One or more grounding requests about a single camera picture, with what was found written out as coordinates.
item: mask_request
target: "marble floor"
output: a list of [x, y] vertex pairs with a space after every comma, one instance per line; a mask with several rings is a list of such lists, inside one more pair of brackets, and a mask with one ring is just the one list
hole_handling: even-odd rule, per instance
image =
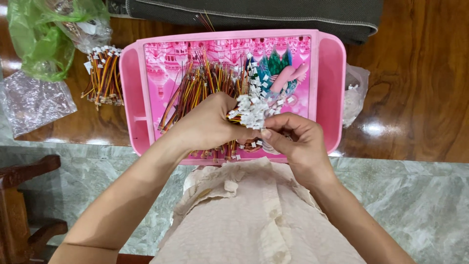
[[[28, 217], [60, 218], [69, 226], [137, 159], [128, 147], [14, 141], [0, 110], [0, 167], [47, 154], [60, 155], [62, 166], [20, 185]], [[469, 164], [336, 157], [331, 162], [342, 183], [418, 263], [469, 263]], [[121, 253], [157, 253], [193, 169], [177, 167]]]

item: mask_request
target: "cartoon illustration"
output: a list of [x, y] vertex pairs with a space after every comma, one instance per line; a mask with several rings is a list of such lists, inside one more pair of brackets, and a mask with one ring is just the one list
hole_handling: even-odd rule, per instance
[[[309, 36], [147, 43], [144, 49], [152, 116], [155, 120], [161, 118], [164, 105], [181, 83], [188, 62], [200, 64], [198, 54], [206, 55], [209, 61], [235, 67], [251, 53], [250, 61], [257, 62], [258, 77], [267, 83], [262, 87], [269, 105], [264, 115], [291, 111], [308, 117], [310, 46]], [[252, 147], [252, 142], [258, 140], [240, 144], [245, 146], [245, 153], [262, 149], [272, 155], [279, 154], [265, 142]]]

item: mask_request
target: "left hand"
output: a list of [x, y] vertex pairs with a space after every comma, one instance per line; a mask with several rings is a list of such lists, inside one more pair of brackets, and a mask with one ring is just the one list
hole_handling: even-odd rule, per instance
[[172, 138], [185, 151], [192, 151], [260, 136], [259, 131], [227, 121], [226, 114], [236, 105], [236, 99], [226, 93], [211, 94], [170, 128], [165, 137]]

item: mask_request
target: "hand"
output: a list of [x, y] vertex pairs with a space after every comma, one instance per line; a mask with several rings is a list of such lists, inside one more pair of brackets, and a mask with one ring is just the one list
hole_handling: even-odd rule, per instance
[[237, 101], [223, 92], [209, 95], [185, 117], [179, 120], [165, 136], [171, 137], [185, 151], [206, 150], [237, 139], [252, 139], [259, 131], [227, 121], [226, 114]]
[[[337, 181], [318, 123], [293, 113], [284, 113], [267, 118], [264, 126], [267, 129], [262, 130], [262, 139], [287, 156], [298, 183], [309, 187]], [[290, 133], [293, 141], [279, 132]]]

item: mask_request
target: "gray fabric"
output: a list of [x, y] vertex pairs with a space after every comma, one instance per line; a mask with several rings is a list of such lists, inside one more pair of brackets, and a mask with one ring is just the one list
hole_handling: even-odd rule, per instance
[[383, 0], [127, 0], [131, 17], [174, 24], [201, 23], [207, 13], [217, 31], [244, 29], [318, 29], [352, 44], [376, 33]]

